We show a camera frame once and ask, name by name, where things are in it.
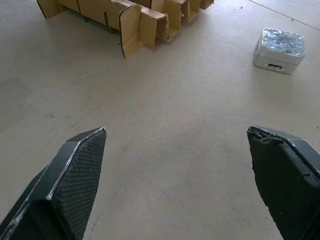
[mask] concrete floor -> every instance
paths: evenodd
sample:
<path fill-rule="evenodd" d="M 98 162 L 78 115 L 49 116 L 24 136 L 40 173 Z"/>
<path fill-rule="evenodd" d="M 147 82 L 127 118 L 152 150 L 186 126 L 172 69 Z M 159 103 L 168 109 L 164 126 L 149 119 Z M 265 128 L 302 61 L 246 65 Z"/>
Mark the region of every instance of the concrete floor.
<path fill-rule="evenodd" d="M 104 126 L 85 240 L 282 239 L 246 130 L 283 130 L 320 150 L 320 2 L 258 2 L 294 15 L 216 0 L 171 43 L 124 59 L 119 36 L 93 22 L 0 0 L 0 219 L 65 140 Z M 293 75 L 253 66 L 266 27 L 305 36 Z"/>

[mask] small white box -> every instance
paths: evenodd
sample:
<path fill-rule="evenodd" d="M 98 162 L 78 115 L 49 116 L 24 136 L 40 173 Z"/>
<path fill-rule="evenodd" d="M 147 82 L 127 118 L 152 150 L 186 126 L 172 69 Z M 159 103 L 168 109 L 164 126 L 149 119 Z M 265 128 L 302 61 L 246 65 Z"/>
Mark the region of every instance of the small white box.
<path fill-rule="evenodd" d="M 258 68 L 292 74 L 305 56 L 302 35 L 265 28 L 255 47 L 253 64 Z"/>

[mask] cardboard box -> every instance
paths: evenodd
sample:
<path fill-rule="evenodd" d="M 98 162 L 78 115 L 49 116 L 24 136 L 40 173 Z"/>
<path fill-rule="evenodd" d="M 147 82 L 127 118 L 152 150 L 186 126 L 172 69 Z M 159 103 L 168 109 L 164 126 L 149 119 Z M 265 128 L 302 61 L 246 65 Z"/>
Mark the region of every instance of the cardboard box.
<path fill-rule="evenodd" d="M 181 29 L 181 20 L 189 23 L 203 2 L 213 0 L 37 0 L 46 19 L 66 9 L 80 13 L 108 26 L 110 33 L 119 30 L 123 56 L 129 58 L 155 40 L 171 41 Z"/>

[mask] cardboard structure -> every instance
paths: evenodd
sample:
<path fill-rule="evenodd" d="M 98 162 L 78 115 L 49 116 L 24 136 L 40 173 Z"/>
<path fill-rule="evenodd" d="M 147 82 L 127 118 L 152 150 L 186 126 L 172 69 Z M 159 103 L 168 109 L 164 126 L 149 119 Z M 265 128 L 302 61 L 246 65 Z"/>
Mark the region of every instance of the cardboard structure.
<path fill-rule="evenodd" d="M 181 29 L 181 21 L 191 22 L 200 8 L 214 0 L 37 0 L 46 19 L 66 9 L 120 32 L 123 56 L 129 58 L 155 40 L 169 42 Z"/>

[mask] aluminum foil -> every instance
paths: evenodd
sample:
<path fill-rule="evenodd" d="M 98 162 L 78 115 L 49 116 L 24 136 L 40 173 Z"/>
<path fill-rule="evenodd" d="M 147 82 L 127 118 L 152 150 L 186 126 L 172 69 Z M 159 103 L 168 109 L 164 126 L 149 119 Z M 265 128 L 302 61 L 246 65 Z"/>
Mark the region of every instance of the aluminum foil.
<path fill-rule="evenodd" d="M 262 35 L 262 46 L 270 51 L 297 57 L 306 55 L 305 38 L 295 32 L 265 28 Z"/>

